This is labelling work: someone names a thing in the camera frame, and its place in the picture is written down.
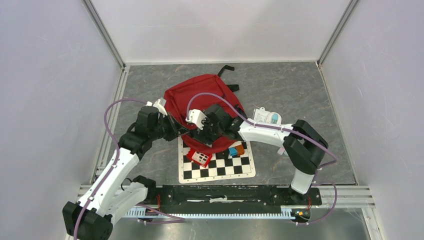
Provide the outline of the red backpack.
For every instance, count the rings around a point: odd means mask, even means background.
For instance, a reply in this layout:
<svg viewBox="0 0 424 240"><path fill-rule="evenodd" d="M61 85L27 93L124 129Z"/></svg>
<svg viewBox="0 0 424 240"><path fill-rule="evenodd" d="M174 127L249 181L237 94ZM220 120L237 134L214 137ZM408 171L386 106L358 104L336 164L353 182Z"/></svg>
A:
<svg viewBox="0 0 424 240"><path fill-rule="evenodd" d="M246 116L244 107L234 94L240 89L239 85L225 84L221 79L225 70L234 71L235 68L225 65L217 74L203 74L192 77L167 89L164 93L166 111L189 130L189 133L181 137L183 142L200 153L209 155L223 152L236 141L225 136L202 135L194 124L186 122L187 110L205 111L217 104L222 107L225 114L229 114L231 119L237 118L238 115L223 100L215 96L198 96L189 104L192 97L200 93L213 93L229 102L244 117Z"/></svg>

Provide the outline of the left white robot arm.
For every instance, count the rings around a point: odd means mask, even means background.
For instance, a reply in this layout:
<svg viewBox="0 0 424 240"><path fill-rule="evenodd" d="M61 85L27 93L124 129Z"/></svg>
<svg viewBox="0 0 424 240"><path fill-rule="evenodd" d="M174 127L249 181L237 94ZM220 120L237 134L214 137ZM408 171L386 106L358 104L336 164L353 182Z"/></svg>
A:
<svg viewBox="0 0 424 240"><path fill-rule="evenodd" d="M135 177L120 194L116 194L129 172L153 145L153 141L172 141L189 130L171 114L157 107L143 106L137 119L118 141L112 159L89 190L77 201L62 209L67 233L75 240L107 240L114 225L133 206L158 203L156 181Z"/></svg>

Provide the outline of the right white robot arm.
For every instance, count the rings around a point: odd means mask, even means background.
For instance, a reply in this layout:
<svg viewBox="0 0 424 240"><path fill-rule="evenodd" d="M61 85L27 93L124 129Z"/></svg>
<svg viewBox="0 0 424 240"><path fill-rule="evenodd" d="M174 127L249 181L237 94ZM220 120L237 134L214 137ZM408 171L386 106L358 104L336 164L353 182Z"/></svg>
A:
<svg viewBox="0 0 424 240"><path fill-rule="evenodd" d="M294 124L258 122L240 112L232 117L218 104L204 111L191 109L185 120L196 126L194 138L204 145L224 137L282 148L295 167L288 191L289 199L295 204L309 198L309 189L324 155L330 154L326 140L304 120Z"/></svg>

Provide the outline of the correction tape blister pack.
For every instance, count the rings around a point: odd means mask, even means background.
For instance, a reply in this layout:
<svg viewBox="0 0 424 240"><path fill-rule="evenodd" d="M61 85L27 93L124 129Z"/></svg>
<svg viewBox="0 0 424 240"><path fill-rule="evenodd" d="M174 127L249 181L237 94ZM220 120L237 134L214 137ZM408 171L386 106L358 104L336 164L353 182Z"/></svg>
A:
<svg viewBox="0 0 424 240"><path fill-rule="evenodd" d="M260 123L277 124L282 123L282 117L279 113L273 111L267 111L264 107L256 108L253 111L254 121Z"/></svg>

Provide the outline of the blue toy block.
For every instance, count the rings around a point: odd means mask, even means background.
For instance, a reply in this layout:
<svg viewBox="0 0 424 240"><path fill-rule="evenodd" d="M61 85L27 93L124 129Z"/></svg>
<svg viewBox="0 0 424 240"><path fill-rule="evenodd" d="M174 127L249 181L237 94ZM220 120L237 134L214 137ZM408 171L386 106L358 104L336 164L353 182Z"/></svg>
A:
<svg viewBox="0 0 424 240"><path fill-rule="evenodd" d="M238 151L237 151L237 149L235 148L235 147L230 147L229 149L228 149L228 154L231 156L231 157L237 157L239 154L238 154Z"/></svg>

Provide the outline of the orange toy block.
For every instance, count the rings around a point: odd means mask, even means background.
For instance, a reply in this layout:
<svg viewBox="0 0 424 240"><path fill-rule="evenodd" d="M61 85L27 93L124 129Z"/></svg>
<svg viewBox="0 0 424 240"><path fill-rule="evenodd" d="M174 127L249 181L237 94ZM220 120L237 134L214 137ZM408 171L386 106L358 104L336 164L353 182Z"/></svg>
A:
<svg viewBox="0 0 424 240"><path fill-rule="evenodd" d="M236 155L237 156L242 156L245 153L245 148L244 148L244 146L242 144L237 145L234 148L236 150Z"/></svg>

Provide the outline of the red toy block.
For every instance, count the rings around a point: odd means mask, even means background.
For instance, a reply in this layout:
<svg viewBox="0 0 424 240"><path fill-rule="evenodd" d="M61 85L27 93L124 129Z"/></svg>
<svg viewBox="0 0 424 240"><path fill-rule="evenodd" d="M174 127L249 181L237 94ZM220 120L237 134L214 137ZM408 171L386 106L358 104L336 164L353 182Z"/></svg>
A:
<svg viewBox="0 0 424 240"><path fill-rule="evenodd" d="M212 160L213 155L212 154L205 154L205 153L198 152L198 151L195 151L193 149L190 149L188 151L186 157L190 161L198 164L199 166L206 168L209 165L210 161Z"/></svg>

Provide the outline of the black white chessboard mat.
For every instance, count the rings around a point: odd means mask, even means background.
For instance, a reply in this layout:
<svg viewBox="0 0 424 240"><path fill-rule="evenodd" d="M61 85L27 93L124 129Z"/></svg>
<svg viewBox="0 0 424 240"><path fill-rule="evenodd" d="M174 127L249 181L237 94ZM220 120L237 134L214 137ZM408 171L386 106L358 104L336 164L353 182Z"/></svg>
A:
<svg viewBox="0 0 424 240"><path fill-rule="evenodd" d="M232 146L240 145L244 148L244 154L241 156L228 156L228 159L224 159L224 157L213 155L207 167L202 167L187 158L190 148L179 138L177 152L179 183L191 184L254 177L256 168L251 143L238 141Z"/></svg>

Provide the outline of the pink highlighter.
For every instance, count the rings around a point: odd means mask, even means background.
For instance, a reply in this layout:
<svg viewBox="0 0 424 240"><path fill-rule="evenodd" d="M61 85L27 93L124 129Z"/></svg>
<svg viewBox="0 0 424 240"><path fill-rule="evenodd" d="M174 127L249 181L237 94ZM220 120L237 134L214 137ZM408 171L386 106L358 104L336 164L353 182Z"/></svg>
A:
<svg viewBox="0 0 424 240"><path fill-rule="evenodd" d="M283 154L285 153L285 149L284 149L284 148L280 148L280 149L277 151L277 153L278 153L279 155L283 155Z"/></svg>

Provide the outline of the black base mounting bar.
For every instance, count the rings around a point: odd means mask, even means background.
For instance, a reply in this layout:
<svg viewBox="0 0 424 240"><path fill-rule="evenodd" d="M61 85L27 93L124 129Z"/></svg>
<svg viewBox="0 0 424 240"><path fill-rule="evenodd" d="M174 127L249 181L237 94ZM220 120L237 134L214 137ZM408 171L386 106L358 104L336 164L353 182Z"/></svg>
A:
<svg viewBox="0 0 424 240"><path fill-rule="evenodd" d="M277 214L322 203L318 188L301 195L285 185L162 185L142 200L167 214Z"/></svg>

